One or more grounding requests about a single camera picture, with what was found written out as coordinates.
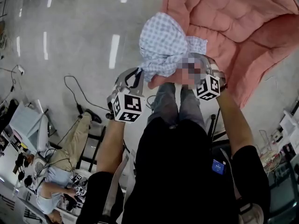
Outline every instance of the plaid cloth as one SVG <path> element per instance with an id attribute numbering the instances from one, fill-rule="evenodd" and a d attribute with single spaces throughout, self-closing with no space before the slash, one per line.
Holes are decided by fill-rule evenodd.
<path id="1" fill-rule="evenodd" d="M 206 54 L 207 40 L 185 36 L 180 25 L 169 15 L 157 13 L 144 25 L 139 47 L 144 62 L 144 78 L 150 82 L 155 74 L 169 77 L 182 58 L 191 52 Z"/>

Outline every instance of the pink blanket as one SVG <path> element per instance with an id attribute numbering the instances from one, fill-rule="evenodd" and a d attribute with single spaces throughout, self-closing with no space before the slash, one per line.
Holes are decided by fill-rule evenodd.
<path id="1" fill-rule="evenodd" d="M 162 12 L 172 16 L 187 35 L 207 39 L 206 55 L 226 74 L 228 89 L 244 107 L 265 72 L 299 44 L 299 10 L 295 0 L 163 0 Z M 164 82 L 154 76 L 152 89 Z"/>

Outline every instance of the gray floor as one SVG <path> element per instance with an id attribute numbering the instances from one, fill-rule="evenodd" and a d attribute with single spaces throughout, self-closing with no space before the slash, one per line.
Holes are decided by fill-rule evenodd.
<path id="1" fill-rule="evenodd" d="M 21 88 L 17 79 L 16 91 L 10 98 L 39 99 L 44 108 L 50 109 L 52 121 L 62 137 L 77 116 L 74 99 L 65 87 L 63 77 L 74 75 L 88 99 L 106 107 L 106 98 L 116 77 L 142 61 L 139 35 L 146 20 L 159 10 L 161 1 L 52 0 L 48 7 L 48 0 L 8 0 L 8 15 L 4 20 L 10 39 L 0 67 L 12 69 L 20 64 L 25 69 L 22 77 L 15 75 Z M 120 42 L 115 68 L 109 69 L 113 35 L 119 35 Z M 289 107 L 298 95 L 298 60 L 297 51 L 269 72 L 263 78 L 268 80 L 260 83 L 243 109 L 259 146 L 263 143 L 258 130 L 266 130 L 270 135 L 278 125 L 283 109 Z M 0 96 L 3 98 L 11 87 L 10 73 L 0 70 L 0 80 Z M 106 124 L 106 111 L 87 104 L 74 81 L 67 82 L 79 103 L 97 112 Z M 148 97 L 155 94 L 155 90 L 150 91 L 145 85 L 143 93 Z M 206 119 L 217 110 L 215 100 L 202 103 Z M 147 109 L 135 124 L 126 125 L 125 141 L 130 148 L 137 149 L 149 114 Z"/>

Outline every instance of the blue jeans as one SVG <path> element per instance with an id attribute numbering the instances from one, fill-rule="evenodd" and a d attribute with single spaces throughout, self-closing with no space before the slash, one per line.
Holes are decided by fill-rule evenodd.
<path id="1" fill-rule="evenodd" d="M 200 111 L 200 102 L 188 86 L 181 89 L 181 107 L 175 99 L 176 88 L 173 83 L 164 83 L 158 89 L 156 98 L 152 104 L 153 113 L 148 118 L 148 124 L 155 118 L 161 117 L 169 126 L 175 126 L 178 122 L 188 119 L 201 126 L 204 130 L 205 122 Z"/>

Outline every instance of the black t-shirt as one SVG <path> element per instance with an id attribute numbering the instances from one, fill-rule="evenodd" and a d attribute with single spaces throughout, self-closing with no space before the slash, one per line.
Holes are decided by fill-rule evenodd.
<path id="1" fill-rule="evenodd" d="M 213 160 L 225 163 L 222 175 L 212 170 Z M 256 149 L 253 146 L 241 148 L 231 164 L 243 199 L 259 204 L 267 218 L 270 189 Z M 238 223 L 238 207 L 227 160 L 219 150 L 211 152 L 206 132 L 196 123 L 183 120 L 170 129 L 161 118 L 153 120 L 140 139 L 135 168 L 136 184 L 124 208 L 123 224 L 199 220 Z M 106 201 L 103 196 L 109 190 L 112 176 L 107 173 L 91 176 L 77 223 L 82 223 L 86 216 L 91 222 L 85 219 L 85 224 L 100 219 Z M 119 192 L 110 223 L 114 223 L 121 211 Z"/>

